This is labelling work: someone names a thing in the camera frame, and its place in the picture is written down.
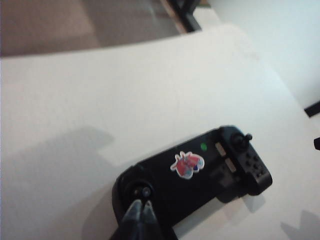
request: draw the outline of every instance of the thumbstick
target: thumbstick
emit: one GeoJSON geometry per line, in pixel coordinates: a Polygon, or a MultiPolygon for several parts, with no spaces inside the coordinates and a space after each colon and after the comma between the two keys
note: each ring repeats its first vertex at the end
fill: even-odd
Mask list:
{"type": "Polygon", "coordinates": [[[252,135],[248,133],[243,135],[241,133],[235,133],[231,136],[231,144],[238,151],[245,151],[249,147],[249,141],[252,140],[252,135]]]}

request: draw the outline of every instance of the black game controller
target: black game controller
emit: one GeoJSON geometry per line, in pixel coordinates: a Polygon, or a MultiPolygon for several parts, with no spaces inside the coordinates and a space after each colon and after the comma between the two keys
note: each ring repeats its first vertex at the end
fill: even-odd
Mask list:
{"type": "Polygon", "coordinates": [[[164,238],[176,240],[172,226],[211,199],[262,193],[273,180],[251,139],[223,126],[130,167],[112,189],[118,223],[134,200],[150,200],[164,238]]]}

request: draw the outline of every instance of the white wall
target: white wall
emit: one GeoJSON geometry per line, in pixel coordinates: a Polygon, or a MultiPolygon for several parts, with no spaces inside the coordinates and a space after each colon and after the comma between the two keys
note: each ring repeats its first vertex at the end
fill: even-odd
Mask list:
{"type": "Polygon", "coordinates": [[[303,108],[320,100],[319,0],[208,1],[247,32],[303,108]]]}

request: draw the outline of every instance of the black frame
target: black frame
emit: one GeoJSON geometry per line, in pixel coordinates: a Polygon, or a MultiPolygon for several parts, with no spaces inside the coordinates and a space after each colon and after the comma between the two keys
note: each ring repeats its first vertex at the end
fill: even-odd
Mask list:
{"type": "Polygon", "coordinates": [[[190,33],[197,30],[201,30],[200,25],[193,16],[197,5],[200,0],[167,0],[175,13],[180,18],[185,30],[190,33]]]}

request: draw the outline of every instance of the white surface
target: white surface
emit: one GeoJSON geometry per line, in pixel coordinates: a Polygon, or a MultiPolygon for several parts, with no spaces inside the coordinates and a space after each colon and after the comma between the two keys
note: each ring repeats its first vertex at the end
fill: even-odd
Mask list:
{"type": "Polygon", "coordinates": [[[202,30],[211,29],[222,24],[218,15],[211,7],[198,6],[195,8],[193,16],[202,30]]]}
{"type": "Polygon", "coordinates": [[[314,125],[320,131],[320,113],[318,113],[317,115],[314,115],[313,117],[311,117],[311,121],[314,123],[314,125]]]}
{"type": "Polygon", "coordinates": [[[303,108],[320,100],[320,1],[209,2],[249,35],[303,108]]]}
{"type": "Polygon", "coordinates": [[[178,237],[319,236],[319,131],[237,28],[1,68],[1,239],[108,239],[120,172],[228,124],[253,134],[273,185],[212,200],[175,226],[178,237]]]}

